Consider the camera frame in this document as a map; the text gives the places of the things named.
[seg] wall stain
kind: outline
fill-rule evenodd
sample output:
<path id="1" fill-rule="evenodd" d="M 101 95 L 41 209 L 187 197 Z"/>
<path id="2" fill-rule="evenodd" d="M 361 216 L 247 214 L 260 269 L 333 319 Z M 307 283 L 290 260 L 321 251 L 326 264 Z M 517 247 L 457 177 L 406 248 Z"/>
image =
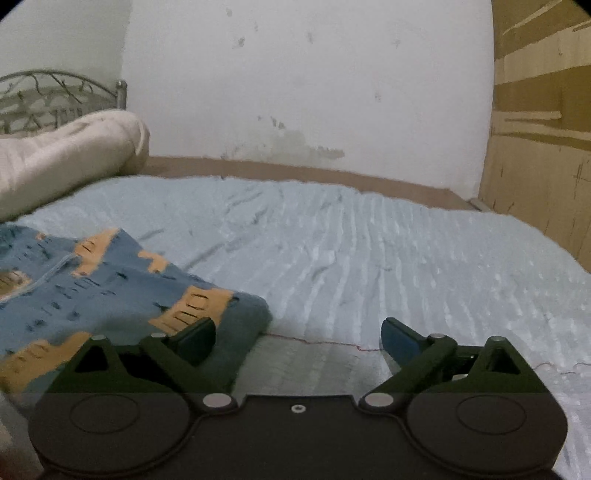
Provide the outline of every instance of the wall stain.
<path id="1" fill-rule="evenodd" d="M 309 146 L 300 131 L 282 129 L 281 132 L 273 133 L 262 147 L 234 148 L 230 159 L 322 168 L 330 166 L 332 162 L 344 156 L 345 152 L 338 148 Z M 224 157 L 228 159 L 228 154 L 224 153 Z"/>
<path id="2" fill-rule="evenodd" d="M 244 42 L 246 41 L 246 39 L 244 37 L 240 38 L 236 44 L 233 46 L 233 48 L 242 48 L 244 46 Z"/>

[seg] white pillow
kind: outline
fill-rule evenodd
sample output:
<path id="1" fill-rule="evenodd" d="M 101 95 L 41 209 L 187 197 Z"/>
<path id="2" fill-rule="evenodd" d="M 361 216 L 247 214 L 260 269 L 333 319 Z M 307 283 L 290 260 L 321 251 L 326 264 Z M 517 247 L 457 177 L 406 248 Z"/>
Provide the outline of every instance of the white pillow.
<path id="1" fill-rule="evenodd" d="M 137 115 L 105 110 L 31 138 L 0 138 L 0 222 L 117 174 L 136 174 L 150 133 Z"/>

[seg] cardboard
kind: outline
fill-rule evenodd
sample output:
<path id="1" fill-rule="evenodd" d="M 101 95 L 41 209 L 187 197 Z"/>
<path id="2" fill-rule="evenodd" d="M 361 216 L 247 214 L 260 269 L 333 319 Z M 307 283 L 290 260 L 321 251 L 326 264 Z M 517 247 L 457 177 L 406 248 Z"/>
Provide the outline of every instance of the cardboard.
<path id="1" fill-rule="evenodd" d="M 591 17 L 573 0 L 493 0 L 495 91 L 480 199 L 591 271 Z"/>

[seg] bolt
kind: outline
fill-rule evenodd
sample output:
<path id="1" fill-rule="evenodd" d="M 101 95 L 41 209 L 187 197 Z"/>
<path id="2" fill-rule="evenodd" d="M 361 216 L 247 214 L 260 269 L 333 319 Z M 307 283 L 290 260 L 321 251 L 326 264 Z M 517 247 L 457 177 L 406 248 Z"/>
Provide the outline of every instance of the bolt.
<path id="1" fill-rule="evenodd" d="M 232 397 L 225 393 L 210 393 L 203 397 L 203 404 L 208 408 L 225 408 L 232 404 Z"/>

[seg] wrinkled bedsheet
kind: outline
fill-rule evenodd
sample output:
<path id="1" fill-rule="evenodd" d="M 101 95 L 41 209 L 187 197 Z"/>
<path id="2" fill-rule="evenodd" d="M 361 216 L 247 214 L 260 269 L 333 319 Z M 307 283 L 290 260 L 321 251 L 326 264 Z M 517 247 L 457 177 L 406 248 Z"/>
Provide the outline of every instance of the wrinkled bedsheet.
<path id="1" fill-rule="evenodd" d="M 569 418 L 557 472 L 591 478 L 591 275 L 515 218 L 296 181 L 129 177 L 18 223 L 76 238 L 116 226 L 192 274 L 263 297 L 274 320 L 238 397 L 361 396 L 395 368 L 379 350 L 388 316 L 460 344 L 506 336 Z"/>

